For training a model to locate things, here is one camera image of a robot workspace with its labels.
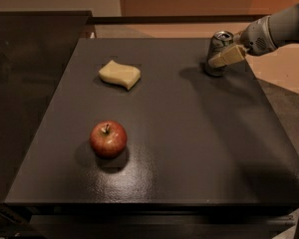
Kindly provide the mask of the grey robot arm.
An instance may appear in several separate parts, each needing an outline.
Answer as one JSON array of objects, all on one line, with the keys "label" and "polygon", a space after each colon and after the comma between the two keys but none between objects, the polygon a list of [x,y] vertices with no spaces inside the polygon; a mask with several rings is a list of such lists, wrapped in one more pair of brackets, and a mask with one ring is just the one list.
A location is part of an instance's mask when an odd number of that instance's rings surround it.
[{"label": "grey robot arm", "polygon": [[243,61],[247,55],[266,55],[294,43],[299,43],[299,4],[250,23],[229,45],[212,52],[207,65],[223,68]]}]

